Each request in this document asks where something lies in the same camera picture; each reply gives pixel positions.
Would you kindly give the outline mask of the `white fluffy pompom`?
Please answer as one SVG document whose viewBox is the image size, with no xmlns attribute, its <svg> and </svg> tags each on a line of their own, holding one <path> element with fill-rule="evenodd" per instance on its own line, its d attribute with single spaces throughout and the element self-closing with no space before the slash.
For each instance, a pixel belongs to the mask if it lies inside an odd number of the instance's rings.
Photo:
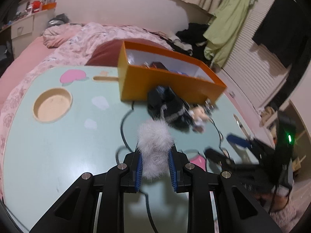
<svg viewBox="0 0 311 233">
<path fill-rule="evenodd" d="M 165 120 L 151 119 L 139 126 L 137 148 L 142 155 L 144 178 L 152 181 L 169 171 L 168 156 L 173 145 Z"/>
</svg>

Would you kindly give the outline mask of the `cartoon figure toy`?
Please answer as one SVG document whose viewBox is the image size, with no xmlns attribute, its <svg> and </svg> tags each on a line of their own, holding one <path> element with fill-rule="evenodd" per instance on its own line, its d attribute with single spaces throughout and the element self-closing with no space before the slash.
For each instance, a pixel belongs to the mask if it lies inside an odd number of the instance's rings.
<svg viewBox="0 0 311 233">
<path fill-rule="evenodd" d="M 211 118 L 205 112 L 205 109 L 201 106 L 191 108 L 188 111 L 193 120 L 192 129 L 197 133 L 204 133 L 207 122 L 211 122 Z"/>
</svg>

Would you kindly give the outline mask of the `pink small object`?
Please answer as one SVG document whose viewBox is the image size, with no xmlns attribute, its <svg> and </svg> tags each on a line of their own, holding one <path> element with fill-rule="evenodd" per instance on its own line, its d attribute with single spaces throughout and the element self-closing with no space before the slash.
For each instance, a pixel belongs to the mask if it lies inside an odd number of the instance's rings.
<svg viewBox="0 0 311 233">
<path fill-rule="evenodd" d="M 204 171 L 207 171 L 206 158 L 204 158 L 202 155 L 198 154 L 194 158 L 191 158 L 190 162 L 195 164 L 196 166 L 200 167 Z"/>
</svg>

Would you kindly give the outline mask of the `black fabric accessory bundle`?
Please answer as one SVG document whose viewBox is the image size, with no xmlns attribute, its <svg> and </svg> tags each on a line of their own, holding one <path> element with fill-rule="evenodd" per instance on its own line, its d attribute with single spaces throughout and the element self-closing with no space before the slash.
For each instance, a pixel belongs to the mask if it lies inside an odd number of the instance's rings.
<svg viewBox="0 0 311 233">
<path fill-rule="evenodd" d="M 188 129 L 194 124 L 189 104 L 168 86 L 157 86 L 149 91 L 147 107 L 153 119 L 163 119 L 175 128 Z"/>
</svg>

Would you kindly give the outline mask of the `orange storage box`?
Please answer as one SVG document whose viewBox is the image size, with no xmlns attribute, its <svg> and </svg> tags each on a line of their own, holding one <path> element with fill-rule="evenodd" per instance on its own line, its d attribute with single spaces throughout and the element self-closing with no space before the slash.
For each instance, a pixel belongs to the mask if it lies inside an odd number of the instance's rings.
<svg viewBox="0 0 311 233">
<path fill-rule="evenodd" d="M 215 103 L 227 86 L 203 62 L 163 48 L 123 41 L 118 60 L 120 99 L 147 101 L 149 91 L 169 86 L 190 104 Z"/>
</svg>

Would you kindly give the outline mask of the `dark red cushion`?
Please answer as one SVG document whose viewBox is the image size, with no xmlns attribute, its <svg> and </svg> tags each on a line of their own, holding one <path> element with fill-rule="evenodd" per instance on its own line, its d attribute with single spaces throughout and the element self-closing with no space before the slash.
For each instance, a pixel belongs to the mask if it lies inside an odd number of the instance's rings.
<svg viewBox="0 0 311 233">
<path fill-rule="evenodd" d="M 162 48 L 164 50 L 172 50 L 168 45 L 163 46 L 148 39 L 113 39 L 98 45 L 85 66 L 118 67 L 121 61 L 127 61 L 132 65 L 135 62 L 135 58 L 131 52 L 126 54 L 126 50 L 122 49 L 124 41 Z"/>
</svg>

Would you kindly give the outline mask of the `green hanging garment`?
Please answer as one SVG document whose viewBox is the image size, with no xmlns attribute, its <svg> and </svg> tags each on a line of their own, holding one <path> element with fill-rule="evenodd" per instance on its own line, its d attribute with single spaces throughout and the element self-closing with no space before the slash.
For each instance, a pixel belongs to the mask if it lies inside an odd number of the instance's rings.
<svg viewBox="0 0 311 233">
<path fill-rule="evenodd" d="M 203 34 L 207 40 L 204 56 L 211 65 L 225 65 L 254 1 L 223 0 L 213 12 L 209 27 Z"/>
</svg>

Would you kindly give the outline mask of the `black clothes pile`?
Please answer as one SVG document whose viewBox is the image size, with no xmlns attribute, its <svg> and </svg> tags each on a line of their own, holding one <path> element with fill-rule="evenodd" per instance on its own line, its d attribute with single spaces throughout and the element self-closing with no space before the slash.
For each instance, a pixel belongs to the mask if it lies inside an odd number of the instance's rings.
<svg viewBox="0 0 311 233">
<path fill-rule="evenodd" d="M 174 51 L 198 58 L 203 54 L 207 44 L 204 33 L 208 28 L 208 24 L 189 23 L 188 28 L 178 31 L 176 34 L 157 33 L 157 35 L 165 40 Z"/>
</svg>

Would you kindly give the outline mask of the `black hanging garment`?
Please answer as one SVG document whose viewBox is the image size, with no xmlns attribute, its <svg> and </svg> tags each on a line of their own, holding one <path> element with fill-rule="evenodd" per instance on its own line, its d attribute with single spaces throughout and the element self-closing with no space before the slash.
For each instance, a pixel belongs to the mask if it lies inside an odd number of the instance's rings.
<svg viewBox="0 0 311 233">
<path fill-rule="evenodd" d="M 294 0 L 274 0 L 252 40 L 264 45 L 287 68 L 305 48 L 304 23 L 305 17 Z"/>
</svg>

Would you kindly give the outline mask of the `pink floral duvet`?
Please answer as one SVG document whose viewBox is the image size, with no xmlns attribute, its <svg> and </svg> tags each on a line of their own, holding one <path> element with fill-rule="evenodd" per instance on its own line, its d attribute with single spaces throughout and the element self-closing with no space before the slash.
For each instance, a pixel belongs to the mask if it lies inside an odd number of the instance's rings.
<svg viewBox="0 0 311 233">
<path fill-rule="evenodd" d="M 84 66 L 100 44 L 115 39 L 145 39 L 171 50 L 159 36 L 137 26 L 88 23 L 57 48 L 38 37 L 10 64 L 1 77 L 1 154 L 23 96 L 36 77 L 58 66 Z"/>
</svg>

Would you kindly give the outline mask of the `grey clothing bundle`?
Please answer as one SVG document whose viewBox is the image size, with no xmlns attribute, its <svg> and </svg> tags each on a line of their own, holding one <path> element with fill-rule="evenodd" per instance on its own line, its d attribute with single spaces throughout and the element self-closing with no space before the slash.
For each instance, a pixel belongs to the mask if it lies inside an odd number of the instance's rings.
<svg viewBox="0 0 311 233">
<path fill-rule="evenodd" d="M 69 21 L 69 18 L 64 13 L 59 14 L 48 21 L 47 28 L 67 24 Z"/>
</svg>

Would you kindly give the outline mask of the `white bedside drawer cabinet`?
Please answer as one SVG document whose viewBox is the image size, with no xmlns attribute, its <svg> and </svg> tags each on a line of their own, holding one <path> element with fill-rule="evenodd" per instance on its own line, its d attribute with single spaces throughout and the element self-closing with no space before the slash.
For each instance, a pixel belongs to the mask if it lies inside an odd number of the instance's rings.
<svg viewBox="0 0 311 233">
<path fill-rule="evenodd" d="M 11 40 L 13 56 L 16 59 L 32 41 L 39 37 L 47 28 L 48 21 L 54 18 L 55 9 L 34 13 L 12 23 Z"/>
</svg>

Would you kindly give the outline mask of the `small orange box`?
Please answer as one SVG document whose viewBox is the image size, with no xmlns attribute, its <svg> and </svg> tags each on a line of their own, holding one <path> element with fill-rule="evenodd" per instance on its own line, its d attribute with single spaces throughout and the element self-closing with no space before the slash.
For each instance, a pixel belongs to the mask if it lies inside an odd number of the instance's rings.
<svg viewBox="0 0 311 233">
<path fill-rule="evenodd" d="M 44 5 L 42 5 L 42 10 L 51 10 L 51 9 L 54 9 L 54 8 L 56 8 L 56 5 L 57 5 L 56 2 L 44 4 Z"/>
</svg>

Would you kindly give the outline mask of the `red container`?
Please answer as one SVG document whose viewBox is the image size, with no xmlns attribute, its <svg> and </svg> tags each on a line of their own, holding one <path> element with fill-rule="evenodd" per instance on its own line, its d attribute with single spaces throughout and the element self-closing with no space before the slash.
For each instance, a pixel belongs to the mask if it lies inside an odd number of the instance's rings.
<svg viewBox="0 0 311 233">
<path fill-rule="evenodd" d="M 43 2 L 33 1 L 31 5 L 32 5 L 32 13 L 37 13 L 42 10 Z"/>
</svg>

